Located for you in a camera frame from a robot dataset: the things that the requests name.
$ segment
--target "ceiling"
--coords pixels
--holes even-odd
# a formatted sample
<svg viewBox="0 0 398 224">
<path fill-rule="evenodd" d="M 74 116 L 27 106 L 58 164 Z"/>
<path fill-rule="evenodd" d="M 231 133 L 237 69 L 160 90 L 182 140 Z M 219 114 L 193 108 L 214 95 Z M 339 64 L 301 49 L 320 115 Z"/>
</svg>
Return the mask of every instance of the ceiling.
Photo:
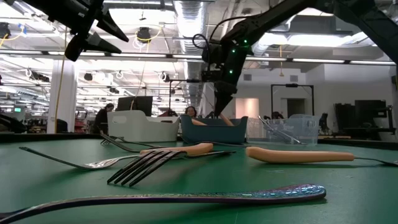
<svg viewBox="0 0 398 224">
<path fill-rule="evenodd" d="M 145 7 L 137 8 L 139 4 L 131 4 L 132 1 L 105 1 L 114 7 L 110 9 L 111 15 L 117 25 L 130 38 L 125 43 L 103 30 L 96 27 L 91 28 L 91 32 L 99 35 L 125 52 L 158 53 L 158 54 L 184 54 L 181 48 L 181 31 L 178 29 L 177 16 L 174 11 L 149 10 Z M 259 14 L 269 9 L 269 4 L 275 5 L 278 0 L 215 0 L 207 1 L 205 35 L 207 37 L 213 32 L 215 25 L 222 19 L 234 16 L 248 16 Z M 379 1 L 380 7 L 385 7 L 386 14 L 395 14 L 396 7 L 391 7 L 391 1 Z M 21 34 L 20 26 L 23 25 L 25 34 L 13 41 L 5 41 L 2 50 L 46 50 L 63 51 L 65 49 L 65 26 L 58 22 L 51 23 L 46 20 L 46 16 L 21 1 L 16 1 L 13 6 L 8 6 L 3 1 L 0 2 L 0 22 L 8 22 L 11 30 L 11 38 Z M 230 30 L 234 22 L 224 23 L 216 30 L 214 39 L 219 39 L 225 32 Z M 136 39 L 136 32 L 140 27 L 149 27 L 150 34 L 155 37 L 149 44 L 142 44 Z M 346 31 L 346 35 L 341 35 L 344 41 L 339 46 L 320 47 L 289 44 L 292 36 L 302 34 L 327 34 L 334 35 L 336 31 Z M 378 47 L 373 46 L 366 36 L 361 35 L 357 27 L 347 24 L 332 15 L 328 15 L 315 9 L 306 9 L 295 17 L 290 24 L 290 31 L 283 33 L 287 42 L 283 45 L 267 45 L 262 56 L 270 57 L 295 57 L 295 58 L 338 58 L 338 59 L 364 59 L 374 60 L 383 55 Z M 71 35 L 67 34 L 66 41 L 70 41 Z M 86 110 L 98 110 L 107 102 L 117 103 L 120 96 L 129 95 L 153 95 L 157 99 L 154 106 L 156 113 L 160 113 L 162 108 L 168 106 L 167 95 L 169 91 L 168 83 L 163 82 L 159 75 L 166 73 L 174 79 L 186 79 L 187 61 L 176 60 L 173 62 L 137 61 L 137 60 L 100 60 L 97 58 L 78 60 L 76 62 L 80 70 L 78 77 L 79 85 L 109 85 L 110 83 L 119 86 L 135 86 L 135 88 L 120 88 L 121 93 L 116 95 L 110 93 L 108 88 L 79 88 L 77 105 Z M 246 62 L 244 69 L 252 68 L 279 68 L 279 62 Z M 41 81 L 29 78 L 30 70 L 38 72 L 51 78 L 53 59 L 51 58 L 29 58 L 29 57 L 0 57 L 0 75 L 3 83 L 33 84 Z M 284 68 L 296 68 L 306 71 L 307 63 L 284 63 Z M 86 81 L 86 73 L 92 73 L 93 81 Z M 138 90 L 139 86 L 151 86 L 154 89 Z M 181 113 L 188 105 L 199 106 L 201 93 L 193 94 L 193 91 L 201 91 L 198 84 L 173 83 L 176 92 L 172 108 Z M 26 104 L 37 105 L 41 102 L 40 110 L 34 107 L 30 112 L 43 111 L 49 102 L 49 87 L 1 87 L 0 88 L 0 107 L 1 105 Z"/>
</svg>

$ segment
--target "table surface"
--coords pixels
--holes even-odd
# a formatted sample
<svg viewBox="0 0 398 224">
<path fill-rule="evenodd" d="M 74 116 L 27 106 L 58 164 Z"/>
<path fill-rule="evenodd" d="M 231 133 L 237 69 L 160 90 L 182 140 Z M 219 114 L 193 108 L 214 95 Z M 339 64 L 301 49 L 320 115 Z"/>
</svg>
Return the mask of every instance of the table surface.
<svg viewBox="0 0 398 224">
<path fill-rule="evenodd" d="M 129 155 L 101 140 L 0 144 L 0 211 L 10 212 L 55 200 L 99 195 L 241 192 L 293 184 L 320 184 L 324 200 L 286 205 L 231 206 L 218 204 L 135 204 L 71 208 L 17 223 L 397 223 L 398 168 L 373 161 L 271 165 L 248 158 L 243 148 L 226 157 L 176 160 L 133 188 L 107 185 L 106 180 L 128 161 L 106 170 L 80 171 L 19 150 L 26 146 L 84 164 Z M 163 146 L 182 145 L 178 142 Z M 143 149 L 129 144 L 130 147 Z M 276 146 L 290 151 L 343 151 L 356 156 L 394 161 L 398 151 L 331 146 Z"/>
</svg>

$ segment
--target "fork handle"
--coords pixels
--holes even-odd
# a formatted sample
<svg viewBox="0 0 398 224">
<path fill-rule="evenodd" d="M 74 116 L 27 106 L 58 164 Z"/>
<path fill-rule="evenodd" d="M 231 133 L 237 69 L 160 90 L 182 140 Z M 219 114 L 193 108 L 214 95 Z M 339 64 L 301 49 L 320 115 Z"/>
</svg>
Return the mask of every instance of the fork handle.
<svg viewBox="0 0 398 224">
<path fill-rule="evenodd" d="M 348 152 L 273 151 L 260 147 L 247 147 L 246 155 L 263 162 L 277 164 L 354 160 L 354 155 Z"/>
<path fill-rule="evenodd" d="M 213 144 L 212 143 L 200 143 L 195 146 L 186 146 L 186 147 L 170 147 L 170 148 L 162 148 L 159 150 L 165 150 L 165 151 L 185 151 L 188 153 L 188 156 L 197 156 L 201 154 L 206 154 L 209 153 L 210 151 L 213 150 Z M 151 150 L 143 150 L 141 151 L 141 154 L 146 154 Z"/>
</svg>

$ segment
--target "person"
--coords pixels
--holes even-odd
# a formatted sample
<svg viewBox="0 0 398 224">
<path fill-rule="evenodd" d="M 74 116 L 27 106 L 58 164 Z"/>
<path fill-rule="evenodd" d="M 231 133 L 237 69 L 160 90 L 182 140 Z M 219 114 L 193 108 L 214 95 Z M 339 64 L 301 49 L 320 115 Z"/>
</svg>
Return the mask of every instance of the person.
<svg viewBox="0 0 398 224">
<path fill-rule="evenodd" d="M 103 109 L 95 116 L 93 133 L 94 134 L 107 134 L 108 133 L 108 112 L 112 112 L 114 105 L 108 103 Z"/>
<path fill-rule="evenodd" d="M 193 106 L 189 106 L 185 109 L 185 114 L 189 115 L 191 118 L 197 117 L 197 110 Z"/>
</svg>

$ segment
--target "blue container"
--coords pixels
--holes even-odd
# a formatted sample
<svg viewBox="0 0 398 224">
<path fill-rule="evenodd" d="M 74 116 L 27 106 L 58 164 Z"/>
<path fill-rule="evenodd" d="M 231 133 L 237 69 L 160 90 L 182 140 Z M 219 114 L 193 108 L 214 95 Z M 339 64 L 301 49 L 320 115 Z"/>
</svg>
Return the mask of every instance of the blue container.
<svg viewBox="0 0 398 224">
<path fill-rule="evenodd" d="M 194 125 L 191 117 L 181 115 L 182 137 L 188 142 L 222 142 L 240 144 L 244 142 L 248 117 L 231 119 L 235 126 L 227 126 L 222 119 L 195 118 L 207 126 Z"/>
</svg>

